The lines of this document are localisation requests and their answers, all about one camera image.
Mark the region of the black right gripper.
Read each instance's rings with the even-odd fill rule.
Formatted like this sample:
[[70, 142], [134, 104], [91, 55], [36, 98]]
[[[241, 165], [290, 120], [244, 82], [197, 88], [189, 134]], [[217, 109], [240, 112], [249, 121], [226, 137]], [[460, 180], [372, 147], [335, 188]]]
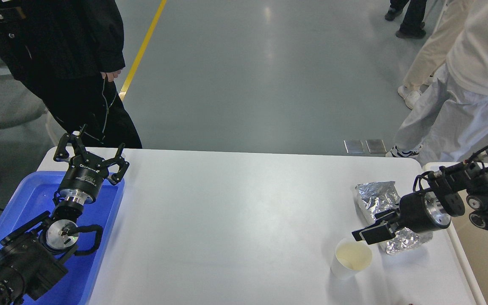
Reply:
[[351, 232], [355, 241], [365, 241], [372, 245], [392, 240], [403, 228], [415, 233], [426, 233], [446, 229], [452, 222], [451, 216], [439, 201], [430, 195], [405, 195], [400, 198], [398, 205], [374, 216], [374, 224]]

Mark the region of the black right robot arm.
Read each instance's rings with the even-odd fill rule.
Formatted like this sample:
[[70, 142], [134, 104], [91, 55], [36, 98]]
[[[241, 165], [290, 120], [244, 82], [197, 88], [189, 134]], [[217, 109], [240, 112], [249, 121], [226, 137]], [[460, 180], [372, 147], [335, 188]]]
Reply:
[[401, 198], [393, 209], [376, 214], [368, 227], [352, 232], [355, 241], [376, 244], [388, 241], [403, 228], [427, 233], [448, 228], [451, 218], [463, 216], [465, 207], [472, 208], [470, 222], [488, 230], [488, 145], [468, 159], [452, 166], [418, 175], [413, 192]]

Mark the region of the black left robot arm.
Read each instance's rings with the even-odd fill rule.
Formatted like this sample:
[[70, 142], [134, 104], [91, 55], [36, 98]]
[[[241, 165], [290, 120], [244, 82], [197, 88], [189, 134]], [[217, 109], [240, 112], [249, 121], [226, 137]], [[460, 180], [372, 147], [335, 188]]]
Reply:
[[62, 135], [53, 159], [68, 169], [53, 195], [55, 208], [9, 233], [0, 243], [0, 305], [21, 305], [27, 295], [37, 300], [68, 273], [64, 263], [73, 255], [91, 255], [102, 243], [104, 228], [79, 226], [85, 205], [94, 203], [103, 182], [122, 182], [129, 162], [122, 155], [105, 159], [83, 144], [86, 125]]

